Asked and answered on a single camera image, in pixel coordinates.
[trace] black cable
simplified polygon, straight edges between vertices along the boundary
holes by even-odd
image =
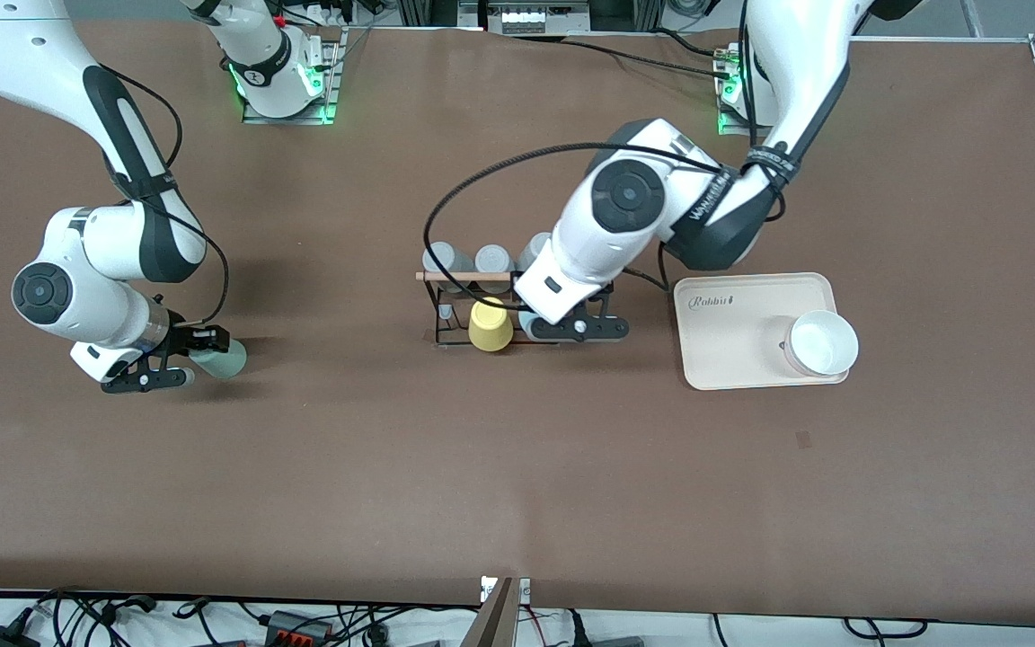
[[[867,623],[869,625],[869,628],[874,630],[874,634],[863,634],[863,631],[855,629],[854,624],[851,622],[854,621],[854,618],[841,618],[840,623],[842,623],[842,625],[846,626],[846,630],[849,631],[849,634],[852,634],[861,640],[876,640],[876,642],[878,643],[878,647],[884,647],[884,642],[886,642],[886,639],[909,640],[911,638],[916,638],[917,636],[921,636],[922,634],[924,634],[925,630],[929,629],[928,621],[920,621],[920,619],[915,619],[915,621],[911,622],[920,623],[921,626],[916,627],[916,629],[914,630],[908,630],[905,631],[905,634],[884,634],[884,631],[880,630],[878,625],[876,625],[874,619],[871,618],[856,618],[856,619],[860,619],[860,621]]]
[[[669,292],[670,288],[666,286],[664,283],[658,282],[657,278],[652,277],[652,275],[644,273],[641,269],[633,269],[632,267],[625,267],[622,269],[625,274],[635,275],[638,278],[643,278],[645,282],[653,283],[653,286],[662,292]]]
[[[90,605],[91,608],[94,608],[94,602],[88,602],[87,605]],[[75,617],[75,614],[70,614],[70,621],[73,621],[73,623],[71,623],[70,625],[70,636],[69,638],[66,638],[66,644],[75,644],[75,636],[79,634],[79,626],[82,626],[84,619],[86,619],[86,611],[83,611],[81,608],[79,608],[79,610],[75,610],[75,613],[78,614],[78,618]],[[61,639],[62,638],[61,629],[58,628],[57,623],[55,623],[54,625],[54,630],[55,630],[55,637]]]
[[[296,11],[291,11],[287,7],[287,5],[285,5],[283,3],[283,0],[266,0],[266,4],[273,4],[274,8],[276,10],[278,10],[278,13],[276,13],[276,14],[279,16],[279,17],[284,16],[284,13],[285,13],[285,16],[291,16],[291,17],[295,17],[295,18],[300,18],[300,20],[308,22],[308,24],[310,24],[310,25],[321,26],[321,24],[318,21],[314,20],[314,18],[312,18],[312,17],[305,17],[303,13],[299,13],[299,12],[296,12]]]
[[[449,204],[449,201],[454,200],[454,198],[457,197],[457,195],[465,192],[466,188],[469,188],[477,180],[481,180],[484,179],[484,177],[494,175],[494,173],[500,172],[501,169],[509,168],[510,166],[516,164],[522,164],[524,160],[542,158],[542,156],[552,155],[555,153],[565,153],[569,151],[587,151],[587,150],[635,151],[639,153],[649,153],[650,155],[657,155],[657,156],[662,156],[662,158],[678,160],[678,163],[689,165],[696,169],[699,169],[699,171],[701,172],[712,173],[712,174],[717,174],[721,172],[721,169],[719,169],[718,167],[715,167],[710,164],[705,164],[703,163],[703,160],[694,160],[686,158],[686,156],[684,155],[678,155],[678,153],[674,153],[671,151],[662,151],[660,150],[660,148],[649,148],[647,146],[637,146],[633,144],[612,144],[609,142],[583,142],[579,144],[558,144],[545,148],[537,148],[537,150],[528,151],[522,153],[521,155],[512,156],[512,158],[500,160],[500,163],[493,164],[493,166],[489,166],[486,168],[481,169],[481,171],[478,171],[477,173],[467,177],[467,179],[462,180],[460,184],[456,185],[456,187],[449,189],[449,193],[443,196],[442,200],[439,201],[439,204],[434,206],[434,210],[432,210],[431,215],[428,215],[425,218],[425,226],[422,228],[422,242],[425,245],[425,253],[428,255],[428,257],[431,257],[431,261],[434,262],[434,265],[437,267],[437,269],[439,269],[440,273],[442,273],[448,280],[449,283],[454,284],[454,286],[465,291],[466,294],[471,296],[473,300],[476,300],[476,302],[478,303],[484,303],[490,307],[500,307],[501,310],[530,312],[530,308],[528,306],[506,305],[505,303],[489,302],[484,298],[475,295],[471,290],[469,290],[468,287],[466,287],[464,283],[457,282],[457,280],[453,277],[453,274],[449,273],[449,269],[447,269],[445,265],[442,265],[442,262],[439,261],[439,258],[437,258],[437,256],[434,254],[434,245],[431,242],[431,228],[434,227],[434,222],[437,220],[437,216],[439,216],[439,213],[442,213],[442,209],[446,208],[446,205]]]
[[[747,16],[748,0],[742,0],[740,4],[740,22],[737,25],[737,54],[739,55],[737,65],[740,69],[740,95],[742,95],[745,104],[745,121],[748,123],[748,147],[752,148],[757,146],[757,99],[755,98],[755,94],[752,94],[751,49],[750,41],[748,41],[748,28],[745,25]],[[779,220],[780,216],[783,216],[786,213],[786,197],[780,193],[777,181],[769,173],[768,165],[760,163],[760,160],[755,160],[753,164],[759,166],[761,173],[765,175],[769,187],[773,190],[773,195],[776,196],[777,206],[779,206],[777,213],[766,216],[765,222]]]
[[[204,611],[205,607],[205,605],[202,605],[197,608],[198,622],[202,625],[202,634],[206,635],[206,639],[208,639],[210,644],[213,644],[214,647],[223,647],[221,643],[218,642],[218,639],[214,638],[213,634],[210,634],[210,625],[209,623],[206,623],[206,613]]]
[[[94,605],[95,602],[98,602],[98,599],[94,599],[94,601],[87,602],[85,599],[78,597],[78,595],[66,593],[64,590],[59,590],[57,596],[55,596],[54,598],[55,618],[58,618],[58,608],[60,608],[63,597],[65,597],[66,599],[70,599],[71,602],[78,605],[79,610],[82,610],[84,615],[89,616],[94,621],[93,623],[91,623],[90,629],[86,631],[86,640],[84,643],[85,647],[90,647],[90,642],[91,638],[94,636],[94,630],[96,630],[99,626],[101,626],[102,629],[106,630],[106,634],[110,636],[111,647],[115,647],[115,644],[120,644],[120,646],[123,647],[131,647],[130,643],[128,643],[126,639],[123,638],[122,635],[118,633],[118,630],[116,630],[113,626],[111,626],[113,621],[107,621],[107,619],[103,618],[103,615],[100,615],[94,609]],[[110,602],[110,599],[101,599],[101,602]],[[61,630],[58,630],[58,622],[55,622],[55,639],[58,640],[58,647],[65,647],[66,643],[63,642]]]
[[[854,36],[857,36],[862,29],[865,29],[865,24],[869,22],[869,18],[871,16],[874,16],[874,13],[865,11],[865,16],[862,16],[861,20],[857,21],[857,26],[854,27]]]
[[[574,618],[574,647],[593,647],[586,635],[586,623],[583,622],[583,615],[578,610],[566,610]]]
[[[650,29],[650,33],[663,33],[663,34],[666,34],[666,36],[673,37],[673,39],[677,40],[678,45],[681,45],[682,48],[685,48],[685,50],[689,50],[690,52],[692,52],[694,54],[701,54],[701,55],[703,55],[703,57],[714,58],[715,55],[716,55],[713,52],[713,50],[706,50],[706,49],[703,49],[703,48],[698,48],[697,45],[693,45],[689,40],[685,40],[684,37],[681,36],[681,34],[677,33],[673,29],[666,29],[663,26],[658,26],[657,28]],[[728,77],[730,77],[730,75],[728,75],[728,73],[724,75],[724,78],[728,79]]]
[[[262,622],[262,616],[256,614],[254,611],[250,611],[249,607],[246,607],[245,602],[238,602],[237,605],[239,610],[245,611],[247,616],[255,618],[255,620],[258,621],[259,623]]]
[[[170,111],[170,116],[174,118],[174,148],[170,151],[170,156],[166,159],[166,167],[170,168],[170,166],[174,164],[174,160],[178,159],[178,151],[181,150],[181,117],[178,116],[178,111],[174,110],[173,106],[170,106],[170,101],[167,101],[165,97],[161,97],[160,94],[149,89],[146,85],[142,85],[140,82],[135,81],[135,79],[128,78],[126,75],[112,68],[110,65],[102,65],[101,63],[98,63],[98,65],[101,66],[102,69],[114,75],[114,77],[122,79],[122,81],[125,81],[128,85],[132,85],[137,87],[137,89],[151,95],[151,97],[156,98],[157,101],[166,107],[166,110]]]
[[[726,635],[721,631],[721,618],[718,615],[713,614],[713,628],[718,633],[718,643],[721,647],[730,647],[730,644],[726,642]]]
[[[670,283],[670,275],[664,270],[664,242],[657,241],[657,274],[661,276],[667,292],[673,291],[673,284]]]
[[[227,294],[230,292],[230,262],[227,261],[227,255],[223,253],[221,247],[218,246],[217,242],[214,242],[214,238],[210,238],[206,232],[202,232],[202,230],[198,229],[198,227],[188,224],[188,222],[185,222],[183,218],[168,212],[168,210],[164,208],[159,208],[159,206],[151,204],[151,202],[141,202],[141,205],[143,205],[144,208],[151,209],[152,212],[159,214],[169,220],[177,222],[178,225],[185,227],[185,229],[189,229],[190,232],[194,232],[203,241],[206,241],[206,244],[214,251],[214,254],[218,255],[218,261],[221,262],[221,294],[218,295],[217,305],[215,305],[214,310],[210,311],[209,315],[206,315],[204,318],[199,319],[198,321],[186,321],[185,323],[181,323],[181,326],[202,326],[203,324],[208,324],[209,321],[212,321],[214,317],[217,317],[218,313],[221,312],[221,306],[225,306],[227,302]]]
[[[366,623],[365,626],[357,627],[357,624],[361,623],[364,618],[360,617],[360,618],[357,619],[357,621],[353,621],[353,616],[354,616],[354,614],[357,613],[357,607],[356,607],[356,608],[354,608],[353,611],[351,611],[350,619],[351,619],[352,622],[346,623],[345,625],[343,625],[342,629],[339,631],[337,631],[337,634],[334,634],[333,636],[329,637],[329,639],[327,640],[327,644],[349,643],[351,639],[353,639],[354,637],[357,637],[357,636],[361,636],[363,634],[363,631],[367,630],[371,626],[374,626],[375,623],[385,623],[386,621],[389,621],[389,619],[391,619],[391,618],[398,617],[400,615],[403,615],[403,614],[408,614],[408,613],[410,613],[410,611],[419,611],[419,610],[422,610],[422,611],[432,611],[433,613],[439,613],[439,611],[462,610],[462,609],[461,608],[445,608],[445,607],[424,607],[424,606],[420,606],[420,607],[378,607],[378,606],[371,606],[371,607],[366,607],[366,611],[368,611],[368,613],[373,613],[373,614],[385,613],[387,615],[385,617],[375,619],[374,622]],[[295,626],[292,627],[292,629],[288,630],[288,634],[298,634],[298,630],[302,629],[303,626],[305,626],[305,625],[309,625],[309,623],[324,621],[324,619],[329,619],[329,618],[341,618],[342,615],[343,614],[337,613],[337,614],[328,614],[328,615],[324,615],[324,616],[317,616],[317,617],[304,619],[304,621],[302,621],[300,623],[297,623]],[[283,643],[280,643],[280,640],[275,639],[274,642],[266,644],[266,647],[278,647],[279,644],[283,644]]]
[[[168,156],[166,160],[167,168],[170,168],[170,166],[174,164],[174,160],[178,159],[178,152],[181,151],[181,136],[183,136],[183,127],[181,127],[181,117],[180,115],[178,115],[178,111],[174,110],[173,106],[170,106],[170,101],[168,101],[168,99],[161,97],[161,95],[158,94],[155,90],[149,89],[149,87],[143,85],[143,83],[136,81],[136,79],[128,78],[126,75],[112,68],[111,66],[108,65],[101,65],[101,66],[102,69],[107,70],[108,72],[111,72],[112,75],[114,75],[114,77],[122,79],[122,81],[128,83],[128,85],[139,87],[139,89],[142,90],[143,92],[146,92],[147,94],[151,95],[151,97],[158,99],[159,102],[166,107],[166,110],[170,111],[170,116],[174,118],[174,127],[175,127],[174,148],[172,151],[170,151],[170,156]],[[123,195],[123,197],[126,198],[127,202],[132,201],[132,198],[130,196]],[[188,324],[191,324],[193,326],[201,326],[202,324],[209,323],[210,320],[213,320],[214,317],[218,315],[218,312],[221,312],[221,306],[225,305],[227,300],[227,294],[228,292],[230,292],[230,263],[227,262],[226,255],[221,253],[221,247],[217,245],[217,242],[214,242],[213,238],[210,238],[209,236],[206,235],[205,232],[202,232],[201,229],[198,229],[197,227],[188,224],[188,222],[184,222],[180,217],[174,215],[173,213],[169,213],[165,209],[157,208],[156,206],[149,204],[149,202],[147,201],[140,201],[140,202],[141,204],[143,204],[143,206],[145,206],[145,208],[149,208],[153,212],[166,216],[167,218],[169,218],[169,220],[177,222],[178,225],[185,227],[185,229],[189,229],[190,232],[194,232],[200,238],[202,238],[202,240],[205,241],[206,244],[208,244],[210,247],[213,247],[214,252],[218,255],[218,259],[219,261],[221,261],[221,297],[218,298],[218,303],[216,306],[214,306],[214,311],[210,312],[210,315],[206,316],[202,320],[199,320],[198,323],[188,323]]]
[[[562,45],[572,45],[575,48],[584,48],[587,50],[593,50],[603,54],[610,54],[612,57],[628,58],[629,61],[637,61],[640,63],[648,63],[648,65],[657,65],[661,68],[669,68],[678,71],[687,71],[689,73],[701,73],[704,77],[712,77],[715,79],[729,79],[730,75],[723,71],[715,71],[703,68],[692,68],[689,65],[681,65],[678,63],[671,63],[667,61],[657,61],[655,58],[639,57],[637,54],[628,54],[625,52],[619,52],[617,50],[610,50],[609,48],[602,48],[600,45],[592,45],[592,42],[581,42],[579,40],[562,40]]]

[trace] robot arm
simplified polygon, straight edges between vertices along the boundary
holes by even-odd
[[[126,282],[183,282],[206,253],[201,225],[130,93],[86,52],[57,0],[0,3],[0,94],[90,135],[131,200],[54,214],[37,258],[20,270],[11,292],[22,317],[77,343],[76,363],[107,384],[164,348],[181,321]]]
[[[295,25],[278,28],[264,0],[181,0],[226,54],[246,102],[264,118],[301,112],[324,93],[322,39]]]
[[[849,77],[849,40],[868,3],[751,0],[748,33],[780,115],[744,171],[710,176],[661,156],[600,152],[551,241],[514,290],[551,324],[620,274],[657,236],[689,269],[728,269],[756,242],[777,192],[833,111]],[[714,160],[663,119],[632,122],[611,142]]]

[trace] black strap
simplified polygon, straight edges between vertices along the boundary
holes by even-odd
[[[111,181],[114,181],[119,193],[128,201],[148,201],[178,187],[170,169],[166,169],[161,175],[146,177],[143,180],[131,180],[130,177],[115,172],[114,166],[111,165],[111,160],[106,155],[102,155],[102,160],[106,163],[106,171],[111,174]]]
[[[737,180],[737,175],[739,175],[739,172],[737,172],[736,168],[721,165],[721,173],[713,176],[713,179],[710,180],[710,185],[705,188],[702,197],[693,202],[693,205],[689,210],[686,210],[684,215],[678,218],[678,222],[675,222],[673,226],[674,232],[677,232],[679,228],[705,227],[708,218],[718,208],[721,198],[730,193],[730,187]]]
[[[221,0],[202,0],[202,4],[189,9],[189,17],[194,18],[194,20],[198,22],[201,22],[201,24],[217,26],[218,21],[214,20],[210,16],[213,16],[214,9],[218,8],[218,4],[221,4]]]
[[[800,164],[790,158],[785,151],[769,146],[753,146],[748,150],[742,168],[749,168],[752,165],[763,166],[776,173],[780,177],[782,187],[793,181],[793,177],[797,177],[801,169]]]
[[[284,31],[279,31],[283,34],[283,45],[278,46],[278,51],[270,55],[270,58],[266,60],[255,63],[253,65],[246,65],[235,61],[233,58],[230,59],[230,64],[234,66],[235,73],[246,82],[246,85],[253,85],[254,87],[266,87],[270,85],[270,80],[274,78],[274,75],[283,70],[284,66],[290,62],[290,54],[293,50],[293,46],[290,41],[290,34]]]

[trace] table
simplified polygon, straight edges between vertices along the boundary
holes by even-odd
[[[617,283],[623,344],[489,356],[427,343],[414,271],[434,202],[530,148],[660,115],[739,164],[706,79],[378,30],[336,124],[242,126],[201,25],[81,32],[183,116],[175,172],[233,263],[221,324],[250,359],[225,384],[105,396],[11,312],[46,218],[115,193],[85,136],[0,98],[0,586],[473,602],[478,577],[521,575],[548,607],[1035,623],[1026,46],[854,46],[788,216],[734,271],[826,275],[859,363],[842,385],[701,392],[649,284]],[[516,254],[587,164],[485,180],[436,237]],[[212,258],[148,289],[199,313],[219,280]]]

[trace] yellow cup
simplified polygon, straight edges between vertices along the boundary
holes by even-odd
[[[485,297],[491,303],[501,305],[501,299]],[[490,307],[477,302],[469,311],[469,341],[484,352],[504,349],[514,339],[514,327],[509,323],[509,311]]]

